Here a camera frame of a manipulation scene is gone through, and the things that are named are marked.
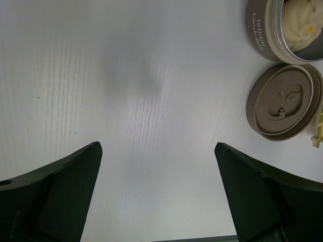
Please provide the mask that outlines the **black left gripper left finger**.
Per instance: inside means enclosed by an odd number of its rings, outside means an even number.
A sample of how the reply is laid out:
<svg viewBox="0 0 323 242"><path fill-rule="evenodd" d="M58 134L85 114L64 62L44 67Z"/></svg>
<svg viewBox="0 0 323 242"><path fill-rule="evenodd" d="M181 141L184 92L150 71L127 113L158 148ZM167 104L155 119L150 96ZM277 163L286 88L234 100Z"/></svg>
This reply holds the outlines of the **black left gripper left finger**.
<svg viewBox="0 0 323 242"><path fill-rule="evenodd" d="M1 181L1 241L80 241L101 159L93 142Z"/></svg>

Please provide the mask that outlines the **yellow bamboo mat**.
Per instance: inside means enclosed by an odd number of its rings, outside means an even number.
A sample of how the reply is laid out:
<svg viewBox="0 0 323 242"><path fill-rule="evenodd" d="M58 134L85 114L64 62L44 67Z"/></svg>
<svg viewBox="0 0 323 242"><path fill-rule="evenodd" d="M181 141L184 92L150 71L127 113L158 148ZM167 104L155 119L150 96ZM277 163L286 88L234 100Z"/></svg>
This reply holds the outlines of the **yellow bamboo mat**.
<svg viewBox="0 0 323 242"><path fill-rule="evenodd" d="M313 147L315 148L319 148L320 144L322 143L322 114L323 114L323 108L321 105L321 108L317 113L317 116L315 119L314 133L313 133L313 136L311 137Z"/></svg>

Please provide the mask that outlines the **white steamed bun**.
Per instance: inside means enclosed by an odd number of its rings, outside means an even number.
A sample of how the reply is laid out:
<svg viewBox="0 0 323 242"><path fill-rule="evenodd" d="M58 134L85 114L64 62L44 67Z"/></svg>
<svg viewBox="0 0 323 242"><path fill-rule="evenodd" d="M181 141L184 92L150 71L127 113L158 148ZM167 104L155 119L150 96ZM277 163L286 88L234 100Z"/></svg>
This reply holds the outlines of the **white steamed bun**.
<svg viewBox="0 0 323 242"><path fill-rule="evenodd" d="M282 8L282 31L292 52L312 44L322 31L322 1L286 1Z"/></svg>

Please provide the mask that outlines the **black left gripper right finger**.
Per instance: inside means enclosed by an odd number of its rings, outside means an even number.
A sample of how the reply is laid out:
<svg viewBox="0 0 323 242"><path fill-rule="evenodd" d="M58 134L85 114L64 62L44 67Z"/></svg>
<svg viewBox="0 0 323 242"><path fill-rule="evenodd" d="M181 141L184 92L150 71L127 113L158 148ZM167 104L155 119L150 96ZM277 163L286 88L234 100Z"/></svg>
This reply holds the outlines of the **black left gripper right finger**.
<svg viewBox="0 0 323 242"><path fill-rule="evenodd" d="M322 241L322 184L225 144L214 150L239 241Z"/></svg>

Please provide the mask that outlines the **round brown lunch box lid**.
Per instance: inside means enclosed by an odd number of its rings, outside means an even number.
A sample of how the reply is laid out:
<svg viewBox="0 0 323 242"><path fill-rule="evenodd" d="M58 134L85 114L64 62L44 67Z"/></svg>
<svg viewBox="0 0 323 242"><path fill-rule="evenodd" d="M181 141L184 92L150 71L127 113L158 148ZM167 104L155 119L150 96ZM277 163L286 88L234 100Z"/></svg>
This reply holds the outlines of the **round brown lunch box lid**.
<svg viewBox="0 0 323 242"><path fill-rule="evenodd" d="M252 86L246 117L250 127L267 140L293 138L316 118L322 104L322 74L310 64L277 64Z"/></svg>

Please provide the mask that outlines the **round metal lunch box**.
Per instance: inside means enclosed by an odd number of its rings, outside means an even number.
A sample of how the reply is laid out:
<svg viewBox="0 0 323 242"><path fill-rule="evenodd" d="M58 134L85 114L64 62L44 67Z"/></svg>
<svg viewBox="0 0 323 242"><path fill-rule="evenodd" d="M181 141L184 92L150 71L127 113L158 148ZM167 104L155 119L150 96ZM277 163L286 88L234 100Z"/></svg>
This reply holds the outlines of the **round metal lunch box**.
<svg viewBox="0 0 323 242"><path fill-rule="evenodd" d="M322 60L322 31L308 47L292 52L282 31L282 8L286 1L248 1L246 30L256 51L271 61L307 64Z"/></svg>

